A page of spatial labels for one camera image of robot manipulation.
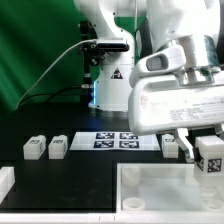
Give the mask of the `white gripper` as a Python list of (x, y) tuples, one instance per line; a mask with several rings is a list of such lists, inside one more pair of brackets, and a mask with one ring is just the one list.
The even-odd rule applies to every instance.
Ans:
[(139, 80), (129, 97), (129, 127), (136, 135), (174, 131), (187, 163), (194, 162), (188, 129), (214, 126), (224, 133), (224, 72), (210, 85), (181, 87), (174, 75)]

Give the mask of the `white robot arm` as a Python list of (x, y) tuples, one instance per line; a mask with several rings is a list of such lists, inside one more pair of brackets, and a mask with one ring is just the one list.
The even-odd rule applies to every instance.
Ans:
[(73, 0), (96, 33), (90, 108), (139, 136), (172, 133), (187, 162), (194, 129), (224, 132), (220, 0)]

